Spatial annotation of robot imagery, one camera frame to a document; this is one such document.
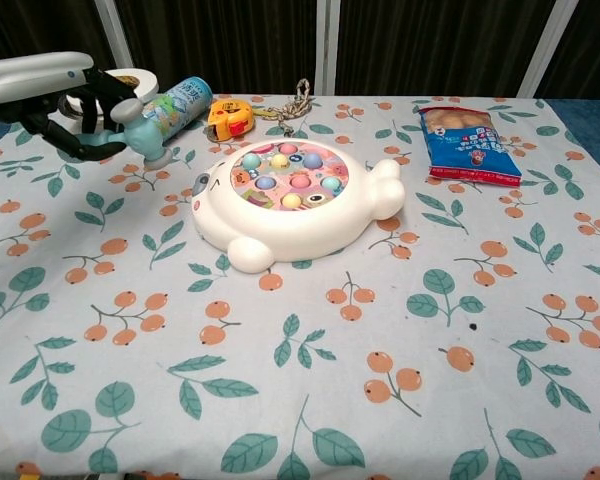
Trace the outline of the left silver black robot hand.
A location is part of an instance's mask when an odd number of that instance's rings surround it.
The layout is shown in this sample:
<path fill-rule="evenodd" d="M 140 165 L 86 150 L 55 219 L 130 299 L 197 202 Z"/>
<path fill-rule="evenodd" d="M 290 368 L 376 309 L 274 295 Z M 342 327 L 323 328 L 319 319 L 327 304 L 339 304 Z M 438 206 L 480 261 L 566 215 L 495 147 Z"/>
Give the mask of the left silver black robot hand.
<path fill-rule="evenodd" d="M 95 132 L 97 110 L 117 130 L 111 110 L 136 97 L 133 89 L 95 66 L 90 55 L 65 51 L 0 60 L 0 123 L 19 123 L 32 135 L 82 161 L 99 161 L 126 148 L 121 141 L 88 145 L 49 118 L 65 96 L 82 103 L 82 132 Z"/>

